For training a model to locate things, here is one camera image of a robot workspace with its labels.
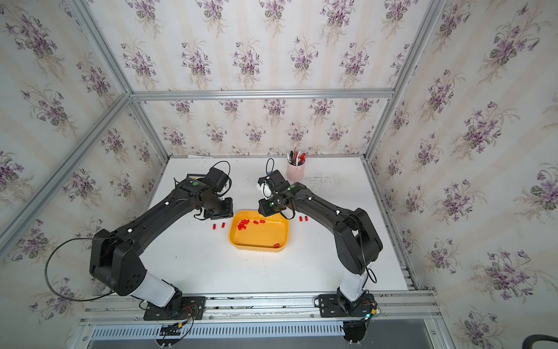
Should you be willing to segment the yellow plastic storage box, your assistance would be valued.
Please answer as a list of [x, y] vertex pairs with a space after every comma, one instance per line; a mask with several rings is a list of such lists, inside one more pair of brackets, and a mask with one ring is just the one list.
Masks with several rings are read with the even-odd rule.
[[[266, 223], [239, 231], [237, 225], [241, 220], [265, 220]], [[289, 242], [289, 221], [280, 214], [264, 217], [257, 211], [240, 211], [233, 216], [228, 238], [238, 250], [281, 252]]]

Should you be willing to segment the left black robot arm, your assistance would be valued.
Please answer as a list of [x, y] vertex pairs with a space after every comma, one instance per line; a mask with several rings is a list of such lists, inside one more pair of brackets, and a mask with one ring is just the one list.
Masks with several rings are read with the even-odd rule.
[[132, 295], [175, 316], [181, 308], [182, 292], [152, 275], [140, 256], [167, 228], [193, 210], [202, 210], [205, 220], [230, 218], [233, 201], [222, 198], [221, 192], [231, 186], [232, 180], [225, 174], [188, 176], [136, 220], [114, 231], [100, 230], [92, 242], [90, 275], [117, 295]]

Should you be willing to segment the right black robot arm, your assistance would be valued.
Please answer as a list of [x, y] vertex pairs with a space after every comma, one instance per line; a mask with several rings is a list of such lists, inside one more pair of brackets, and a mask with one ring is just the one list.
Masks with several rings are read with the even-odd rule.
[[290, 209], [312, 218], [332, 233], [337, 257], [346, 269], [338, 293], [348, 302], [357, 302], [365, 293], [369, 266], [384, 248], [369, 214], [360, 208], [350, 210], [328, 202], [301, 183], [279, 189], [264, 183], [259, 187], [264, 196], [259, 200], [260, 215], [281, 215]]

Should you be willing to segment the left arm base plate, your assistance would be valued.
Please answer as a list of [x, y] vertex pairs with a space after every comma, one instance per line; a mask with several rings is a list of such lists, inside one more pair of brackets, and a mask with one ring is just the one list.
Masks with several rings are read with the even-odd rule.
[[163, 308], [148, 303], [144, 312], [144, 321], [185, 320], [192, 316], [195, 320], [201, 320], [207, 298], [204, 296], [191, 296], [172, 298]]

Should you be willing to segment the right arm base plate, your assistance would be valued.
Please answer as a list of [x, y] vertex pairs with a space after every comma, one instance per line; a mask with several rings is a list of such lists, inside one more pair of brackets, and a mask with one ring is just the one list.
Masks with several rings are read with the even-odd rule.
[[364, 292], [355, 301], [349, 301], [342, 294], [318, 295], [314, 306], [321, 318], [364, 318], [369, 319], [378, 314], [378, 304], [372, 294]]

